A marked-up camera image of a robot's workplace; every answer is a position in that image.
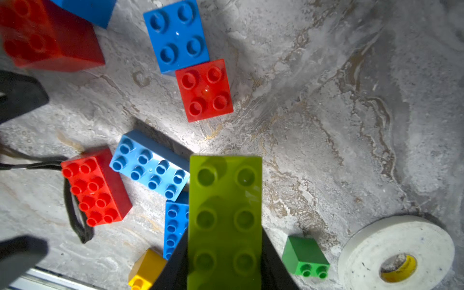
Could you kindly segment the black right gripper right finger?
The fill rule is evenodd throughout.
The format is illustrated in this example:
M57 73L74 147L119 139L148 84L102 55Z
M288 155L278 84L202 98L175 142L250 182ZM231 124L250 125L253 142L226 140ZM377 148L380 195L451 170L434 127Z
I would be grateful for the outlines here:
M299 290L266 231L262 230L262 290Z

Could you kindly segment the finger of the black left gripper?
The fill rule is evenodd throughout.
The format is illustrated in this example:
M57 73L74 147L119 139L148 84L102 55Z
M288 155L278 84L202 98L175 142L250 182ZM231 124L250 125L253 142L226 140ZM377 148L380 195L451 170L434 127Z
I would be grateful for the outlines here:
M1 124L49 103L50 98L34 77L1 70Z

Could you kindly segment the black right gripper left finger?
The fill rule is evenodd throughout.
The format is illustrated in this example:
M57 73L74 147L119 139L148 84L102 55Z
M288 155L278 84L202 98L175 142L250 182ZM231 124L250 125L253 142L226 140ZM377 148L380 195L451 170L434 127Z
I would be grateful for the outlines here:
M151 290L186 290L188 275L188 233L184 233Z

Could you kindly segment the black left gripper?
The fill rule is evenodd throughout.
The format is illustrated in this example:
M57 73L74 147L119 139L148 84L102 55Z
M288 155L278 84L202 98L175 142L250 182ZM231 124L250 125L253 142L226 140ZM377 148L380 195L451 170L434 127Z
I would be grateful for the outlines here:
M48 242L34 236L1 241L1 289L35 267L48 254Z

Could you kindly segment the lime green long lego brick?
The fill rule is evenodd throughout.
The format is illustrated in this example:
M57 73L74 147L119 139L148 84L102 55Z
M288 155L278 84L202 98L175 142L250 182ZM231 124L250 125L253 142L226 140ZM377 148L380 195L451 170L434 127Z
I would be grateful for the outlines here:
M190 159L189 290L262 287L262 158Z

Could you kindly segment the blue square lego brick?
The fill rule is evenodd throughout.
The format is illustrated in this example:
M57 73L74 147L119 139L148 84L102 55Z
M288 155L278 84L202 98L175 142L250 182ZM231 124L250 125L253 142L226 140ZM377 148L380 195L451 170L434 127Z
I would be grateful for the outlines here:
M196 1L179 1L143 14L162 74L210 60Z

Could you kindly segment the red square lego brick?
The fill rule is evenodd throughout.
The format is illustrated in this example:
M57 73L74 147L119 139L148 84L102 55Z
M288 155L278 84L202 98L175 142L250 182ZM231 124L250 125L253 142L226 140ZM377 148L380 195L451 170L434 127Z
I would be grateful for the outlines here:
M175 76L188 122L234 112L225 60L190 66Z

